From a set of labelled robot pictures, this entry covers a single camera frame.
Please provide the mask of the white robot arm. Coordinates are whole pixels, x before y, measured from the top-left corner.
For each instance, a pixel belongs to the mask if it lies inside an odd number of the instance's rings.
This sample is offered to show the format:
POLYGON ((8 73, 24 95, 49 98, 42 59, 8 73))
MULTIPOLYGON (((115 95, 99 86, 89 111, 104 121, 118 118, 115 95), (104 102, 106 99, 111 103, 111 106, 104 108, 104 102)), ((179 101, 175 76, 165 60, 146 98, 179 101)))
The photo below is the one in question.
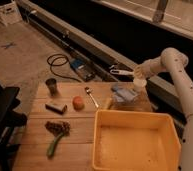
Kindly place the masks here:
POLYGON ((193 81, 185 71, 188 62, 184 53, 169 47, 159 57, 148 59, 134 69, 134 76, 139 79, 150 78, 161 72, 168 72, 172 78, 187 120, 179 164, 181 171, 193 171, 193 81))

